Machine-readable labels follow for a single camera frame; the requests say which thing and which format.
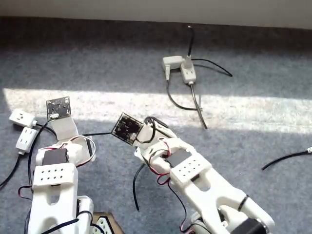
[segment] black wire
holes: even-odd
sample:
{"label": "black wire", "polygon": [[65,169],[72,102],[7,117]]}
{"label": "black wire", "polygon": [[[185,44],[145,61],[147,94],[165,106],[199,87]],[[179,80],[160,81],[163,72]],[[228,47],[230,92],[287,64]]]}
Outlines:
{"label": "black wire", "polygon": [[135,177],[133,178],[133,182],[132,182],[132,191],[133,191],[133,198],[135,200],[135,205],[136,205],[136,210],[140,211],[138,203],[137,203],[137,194],[136,194],[136,179],[138,174],[140,173],[140,171],[143,169],[143,167],[145,166],[145,163],[143,163],[138,170],[136,171]]}
{"label": "black wire", "polygon": [[309,154],[309,152],[307,150],[305,151],[301,151],[301,152],[298,152],[298,153],[294,153],[294,154],[289,154],[289,155],[285,155],[285,156],[282,156],[282,157],[279,157],[271,162],[269,162],[268,164],[266,164],[264,167],[261,168],[261,170],[265,170],[266,168],[272,166],[273,164],[276,164],[280,161],[283,161],[285,159],[288,159],[290,157],[295,157],[295,156],[301,156],[301,155],[307,155]]}
{"label": "black wire", "polygon": [[191,51],[192,51],[192,47],[193,47],[193,44],[194,44],[194,35],[195,35],[195,33],[194,33],[194,29],[190,25],[188,26],[188,28],[192,32],[192,37],[191,37],[191,41],[190,41],[190,45],[189,45],[189,52],[187,53],[188,56],[190,56],[191,55]]}
{"label": "black wire", "polygon": [[92,215],[92,213],[91,213],[90,211],[80,211],[80,212],[78,213],[77,217],[78,217],[79,215],[81,215],[81,214],[89,214],[90,217],[91,217],[91,222],[90,222],[90,223],[93,222],[93,215]]}
{"label": "black wire", "polygon": [[56,230],[59,230],[59,229],[61,229],[61,228],[63,228],[63,227],[69,226],[69,225],[71,225],[71,224],[73,224],[73,223],[77,223],[78,221],[79,221],[79,219],[78,219],[78,218],[75,218],[75,219],[73,219],[73,220],[70,220],[70,221],[61,223],[61,224],[59,224],[59,225],[57,225],[57,226],[55,226],[55,227],[53,227],[53,228],[50,228],[49,230],[46,230],[45,232],[43,232],[43,233],[41,233],[41,234],[49,234],[49,233],[52,233],[52,232],[54,232],[54,231],[56,231]]}
{"label": "black wire", "polygon": [[222,69],[224,72],[226,72],[226,75],[230,76],[230,77],[233,77],[233,75],[228,71],[226,70],[225,68],[221,67],[220,65],[216,64],[215,62],[212,62],[208,59],[204,59],[204,58],[193,58],[192,61],[206,61],[206,62],[209,62],[211,64],[213,64],[214,66],[217,66],[218,68]]}
{"label": "black wire", "polygon": [[[42,124],[39,124],[39,123],[36,123],[37,126],[39,127],[43,127]],[[46,130],[50,131],[53,135],[55,135],[56,138],[58,138],[56,132],[52,129],[52,128],[49,128],[49,127],[45,127]]]}
{"label": "black wire", "polygon": [[13,177],[14,173],[16,172],[17,168],[19,167],[20,160],[22,155],[18,156],[18,159],[16,160],[15,166],[9,176],[0,184],[0,190],[4,188],[4,186],[10,181],[10,179]]}
{"label": "black wire", "polygon": [[99,135],[110,135],[112,134],[111,132],[107,132],[107,133],[87,133],[87,134],[83,134],[85,137],[87,136],[99,136]]}
{"label": "black wire", "polygon": [[24,234],[28,234],[28,224],[29,224],[30,211],[31,211],[31,207],[30,207],[29,212],[28,212],[26,219],[25,219]]}
{"label": "black wire", "polygon": [[196,106],[197,113],[199,115],[199,119],[200,119],[201,123],[203,124],[204,128],[207,129],[207,125],[205,123],[203,115],[201,114],[201,110],[200,110],[199,104],[197,103],[197,100],[196,100],[196,96],[195,96],[195,92],[194,92],[194,85],[190,84],[190,88],[191,88],[191,91],[192,91],[193,101],[194,101],[194,104]]}
{"label": "black wire", "polygon": [[90,226],[96,227],[102,234],[105,234],[104,230],[99,225],[91,223]]}
{"label": "black wire", "polygon": [[173,100],[170,92],[169,92],[169,84],[170,84],[170,81],[167,80],[167,85],[166,85],[166,90],[167,90],[167,94],[168,94],[168,97],[170,99],[170,101],[178,108],[182,109],[182,110],[187,110],[187,111],[197,111],[196,108],[190,108],[190,107],[184,107],[184,106],[181,106],[179,104],[176,103],[176,101]]}
{"label": "black wire", "polygon": [[29,151],[29,156],[28,156],[28,164],[27,164],[27,172],[28,172],[28,182],[29,182],[29,185],[33,185],[33,182],[32,182],[32,177],[31,177],[31,158],[32,158],[32,155],[33,155],[33,151],[34,151],[34,148],[35,148],[35,144],[36,144],[36,141],[38,140],[40,134],[42,133],[42,131],[47,127],[48,123],[53,121],[54,119],[51,119],[51,120],[48,120],[39,130],[37,136],[35,137],[34,139],[34,142],[30,148],[30,151]]}
{"label": "black wire", "polygon": [[[184,205],[183,201],[181,200],[181,198],[178,196],[178,194],[176,194],[176,192],[171,188],[171,186],[170,186],[170,180],[168,181],[167,184],[168,184],[168,187],[169,187],[169,189],[171,190],[171,192],[174,193],[174,195],[179,199],[181,205],[183,206],[183,210],[184,210],[184,219],[183,219],[183,221],[182,221],[182,224],[183,224],[183,223],[185,222],[186,218],[187,218],[187,212],[186,212],[185,205]],[[182,230],[181,228],[182,228],[182,227],[180,226],[180,231],[183,232],[183,233],[185,233],[186,231],[189,230],[189,229]]]}

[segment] white plug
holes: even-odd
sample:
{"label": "white plug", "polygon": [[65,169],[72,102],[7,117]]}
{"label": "white plug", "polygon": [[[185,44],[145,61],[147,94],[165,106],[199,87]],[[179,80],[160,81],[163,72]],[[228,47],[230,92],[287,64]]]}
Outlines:
{"label": "white plug", "polygon": [[196,73],[191,56],[187,56],[183,63],[181,63],[181,72],[184,83],[195,83]]}
{"label": "white plug", "polygon": [[14,122],[15,124],[19,126],[28,127],[28,128],[32,128],[33,126],[37,124],[37,121],[35,120],[34,115],[24,112],[20,109],[15,109],[11,113],[9,120],[11,120],[12,122]]}
{"label": "white plug", "polygon": [[162,68],[166,74],[166,80],[170,79],[170,70],[178,69],[184,61],[182,56],[170,56],[162,58]]}
{"label": "white plug", "polygon": [[20,155],[29,153],[30,148],[38,134],[38,131],[32,128],[24,127],[19,139],[16,143],[16,148],[19,150]]}

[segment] red wire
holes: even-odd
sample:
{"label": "red wire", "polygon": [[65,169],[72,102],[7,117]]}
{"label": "red wire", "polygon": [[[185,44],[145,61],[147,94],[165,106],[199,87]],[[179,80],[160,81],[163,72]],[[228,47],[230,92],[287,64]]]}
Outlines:
{"label": "red wire", "polygon": [[158,178],[157,178],[157,183],[158,183],[159,185],[167,184],[167,183],[169,182],[169,180],[170,180],[170,177],[168,177],[164,182],[159,182],[159,180],[160,180],[163,176],[166,176],[166,175],[168,175],[168,174],[169,174],[169,173],[165,173],[165,174],[159,175]]}
{"label": "red wire", "polygon": [[23,199],[31,200],[29,197],[22,196],[22,194],[21,194],[21,190],[22,190],[22,189],[30,189],[31,187],[32,187],[31,185],[19,187],[19,189],[18,189],[19,197],[20,197],[20,198],[23,198]]}

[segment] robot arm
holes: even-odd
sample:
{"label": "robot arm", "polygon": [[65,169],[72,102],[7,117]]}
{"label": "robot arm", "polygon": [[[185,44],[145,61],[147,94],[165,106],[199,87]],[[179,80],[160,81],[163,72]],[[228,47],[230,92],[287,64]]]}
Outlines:
{"label": "robot arm", "polygon": [[[155,118],[154,123],[147,121],[136,132],[128,128],[129,122],[124,121],[124,118],[129,120],[131,117],[122,114],[113,134],[118,133],[119,129],[119,132],[126,133],[126,137],[132,137],[132,144],[136,146],[135,156],[159,174],[170,176],[170,183],[196,209],[192,216],[192,223],[198,224],[192,226],[196,233],[272,233],[275,227],[272,218],[242,190],[233,187],[223,178],[193,146],[177,138]],[[171,156],[179,150],[186,151],[189,157],[176,166],[163,158],[164,154]]]}
{"label": "robot arm", "polygon": [[89,145],[89,138],[78,135],[69,97],[47,101],[47,113],[58,141],[39,149],[36,156],[28,234],[112,233],[109,225],[101,225],[105,218],[97,222],[102,230],[91,228],[93,202],[77,196],[77,167],[95,160],[94,142]]}

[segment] wall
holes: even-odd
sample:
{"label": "wall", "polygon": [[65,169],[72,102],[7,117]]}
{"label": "wall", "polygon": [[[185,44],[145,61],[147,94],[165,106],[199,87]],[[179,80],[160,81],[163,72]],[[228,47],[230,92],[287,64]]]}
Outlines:
{"label": "wall", "polygon": [[312,29],[309,0],[0,0],[2,16]]}

